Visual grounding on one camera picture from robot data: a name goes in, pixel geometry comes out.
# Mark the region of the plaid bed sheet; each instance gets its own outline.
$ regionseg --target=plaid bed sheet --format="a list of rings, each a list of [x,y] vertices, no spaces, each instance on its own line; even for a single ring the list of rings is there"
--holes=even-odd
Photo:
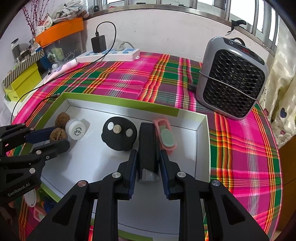
[[[211,179],[220,180],[272,237],[281,208],[279,153],[259,104],[241,121],[230,120],[201,106],[189,83],[197,83],[201,63],[166,54],[141,52],[134,62],[101,62],[71,72],[40,88],[16,116],[25,121],[36,105],[55,93],[76,92],[157,103],[207,115],[210,132]],[[40,104],[26,125],[34,127],[52,100]],[[9,155],[19,155],[22,147]],[[36,226],[26,204],[20,214],[20,237]],[[207,225],[205,236],[208,240]]]

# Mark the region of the heart-patterned curtain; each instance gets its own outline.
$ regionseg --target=heart-patterned curtain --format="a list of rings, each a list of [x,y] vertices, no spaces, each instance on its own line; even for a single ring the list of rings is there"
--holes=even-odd
[[[296,42],[280,19],[276,56],[260,99],[278,147],[296,134]]]

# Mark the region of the walnut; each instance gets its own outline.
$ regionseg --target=walnut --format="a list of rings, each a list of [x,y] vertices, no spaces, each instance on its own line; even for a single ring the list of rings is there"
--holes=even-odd
[[[54,142],[58,140],[67,140],[67,139],[68,139],[68,136],[66,131],[59,127],[54,129],[49,136],[50,142]]]
[[[65,129],[66,128],[66,124],[67,122],[70,120],[70,116],[65,113],[65,112],[62,112],[61,114],[59,114],[57,116],[57,119],[56,119],[56,122],[55,122],[55,125],[56,127],[59,127],[59,128],[62,128],[62,129]]]

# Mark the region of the heater grille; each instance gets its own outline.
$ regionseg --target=heater grille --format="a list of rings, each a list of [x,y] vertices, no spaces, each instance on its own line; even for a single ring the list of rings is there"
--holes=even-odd
[[[262,70],[227,50],[216,52],[209,76],[255,99],[260,94],[265,80]],[[239,91],[209,78],[203,99],[207,104],[237,118],[246,116],[255,102]]]

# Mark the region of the gray portable heater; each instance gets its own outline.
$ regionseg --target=gray portable heater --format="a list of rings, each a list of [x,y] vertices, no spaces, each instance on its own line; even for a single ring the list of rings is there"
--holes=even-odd
[[[205,107],[241,120],[260,98],[268,76],[264,60],[238,42],[212,38],[198,79],[196,97]]]

